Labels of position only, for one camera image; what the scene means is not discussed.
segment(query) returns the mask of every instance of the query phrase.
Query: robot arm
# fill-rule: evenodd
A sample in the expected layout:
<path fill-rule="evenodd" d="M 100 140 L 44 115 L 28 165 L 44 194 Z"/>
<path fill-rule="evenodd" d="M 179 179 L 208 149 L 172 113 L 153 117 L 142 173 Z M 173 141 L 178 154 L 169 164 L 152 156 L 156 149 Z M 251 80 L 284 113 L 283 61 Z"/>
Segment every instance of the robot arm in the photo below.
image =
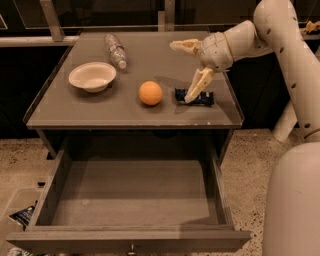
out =
<path fill-rule="evenodd" d="M 289 0 L 262 0 L 254 25 L 244 22 L 225 33 L 214 33 L 193 49 L 205 69 L 213 72 L 244 57 L 276 54 L 297 120 L 310 143 L 289 150 L 271 174 L 263 255 L 319 255 L 320 62 L 301 36 L 293 5 Z M 202 90 L 203 81 L 208 82 L 198 79 L 192 87 Z"/>
<path fill-rule="evenodd" d="M 208 69 L 212 70 L 210 74 L 222 72 L 237 60 L 274 51 L 305 138 L 320 141 L 320 114 L 315 111 L 320 110 L 320 63 L 301 36 L 289 0 L 263 0 L 255 10 L 254 23 L 245 21 L 224 33 L 213 33 L 203 41 L 174 41 L 170 46 L 173 50 L 197 55 L 206 69 L 205 74 Z M 187 103 L 213 78 L 211 75 L 206 79 L 195 77 L 199 79 L 193 80 Z"/>
<path fill-rule="evenodd" d="M 213 33 L 203 41 L 174 41 L 170 43 L 170 47 L 188 55 L 197 55 L 204 67 L 203 71 L 196 71 L 185 97 L 186 103 L 194 100 L 210 84 L 214 73 L 227 70 L 237 60 L 272 52 L 272 49 L 258 38 L 255 26 L 250 21 L 245 21 L 224 33 Z"/>

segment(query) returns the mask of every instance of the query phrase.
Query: bowl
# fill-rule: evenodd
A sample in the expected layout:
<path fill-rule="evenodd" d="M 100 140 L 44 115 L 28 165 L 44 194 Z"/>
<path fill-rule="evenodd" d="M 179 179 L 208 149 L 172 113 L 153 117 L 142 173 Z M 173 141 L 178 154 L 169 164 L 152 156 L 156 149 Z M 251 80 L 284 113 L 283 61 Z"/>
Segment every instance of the bowl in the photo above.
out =
<path fill-rule="evenodd" d="M 76 67 L 69 75 L 69 83 L 87 92 L 100 92 L 116 77 L 116 69 L 104 62 L 90 62 Z"/>

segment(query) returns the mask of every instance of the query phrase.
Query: floor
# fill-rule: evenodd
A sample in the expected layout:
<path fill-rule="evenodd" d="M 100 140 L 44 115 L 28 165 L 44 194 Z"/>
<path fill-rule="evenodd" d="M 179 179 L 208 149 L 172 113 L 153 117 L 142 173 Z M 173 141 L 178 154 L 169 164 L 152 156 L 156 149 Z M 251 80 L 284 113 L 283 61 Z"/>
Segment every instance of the floor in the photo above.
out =
<path fill-rule="evenodd" d="M 262 255 L 269 175 L 279 158 L 289 148 L 302 142 L 299 129 L 294 129 L 283 143 L 274 139 L 268 129 L 235 131 L 222 164 L 222 172 L 236 229 L 252 231 L 252 239 L 234 254 L 208 253 L 205 256 Z M 0 140 L 1 220 L 7 219 L 4 214 L 15 191 L 36 188 L 38 182 L 46 180 L 53 166 L 53 160 L 46 160 L 46 157 L 47 150 L 39 139 Z M 5 241 L 5 232 L 0 230 L 1 256 L 5 256 L 10 247 Z"/>

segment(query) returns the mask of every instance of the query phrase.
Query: plastic water bottle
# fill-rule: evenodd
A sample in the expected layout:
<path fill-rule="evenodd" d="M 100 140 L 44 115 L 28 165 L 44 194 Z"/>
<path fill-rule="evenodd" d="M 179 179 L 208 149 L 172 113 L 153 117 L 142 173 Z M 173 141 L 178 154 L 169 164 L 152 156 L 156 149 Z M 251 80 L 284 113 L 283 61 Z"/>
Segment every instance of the plastic water bottle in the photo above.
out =
<path fill-rule="evenodd" d="M 119 38 L 114 34 L 107 34 L 105 43 L 113 65 L 120 69 L 125 69 L 127 66 L 127 56 Z"/>

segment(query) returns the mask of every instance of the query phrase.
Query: gray table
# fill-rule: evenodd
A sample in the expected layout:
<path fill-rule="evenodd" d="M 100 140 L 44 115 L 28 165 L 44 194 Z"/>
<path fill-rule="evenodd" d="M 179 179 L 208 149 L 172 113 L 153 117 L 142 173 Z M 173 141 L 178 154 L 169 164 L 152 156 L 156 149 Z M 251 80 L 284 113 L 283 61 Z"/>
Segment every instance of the gray table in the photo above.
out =
<path fill-rule="evenodd" d="M 235 230 L 220 169 L 228 136 L 219 143 L 216 133 L 241 127 L 232 88 L 225 74 L 217 74 L 207 88 L 215 94 L 212 107 L 174 99 L 174 88 L 188 88 L 200 67 L 196 57 L 173 52 L 169 43 L 207 33 L 117 34 L 129 61 L 112 88 L 90 94 L 68 83 L 78 65 L 109 62 L 106 33 L 86 32 L 31 107 L 27 125 L 56 164 L 26 232 L 7 240 L 46 253 L 126 253 L 129 245 L 141 253 L 236 251 L 250 232 Z M 137 97 L 146 80 L 163 90 L 157 106 Z M 52 130 L 73 133 L 57 154 Z M 152 134 L 164 130 L 177 136 Z"/>
<path fill-rule="evenodd" d="M 27 121 L 43 140 L 47 130 L 83 129 L 232 129 L 240 128 L 243 116 L 224 73 L 214 76 L 206 90 L 213 91 L 212 107 L 180 105 L 174 88 L 189 88 L 194 72 L 202 69 L 196 57 L 170 49 L 174 40 L 203 39 L 206 32 L 122 32 L 128 66 L 119 71 L 111 88 L 96 94 L 74 88 L 69 73 L 77 66 L 102 61 L 110 63 L 104 46 L 107 32 L 83 32 L 42 100 Z M 160 84 L 163 100 L 154 107 L 140 102 L 138 90 L 147 80 Z M 55 150 L 47 142 L 49 151 Z"/>

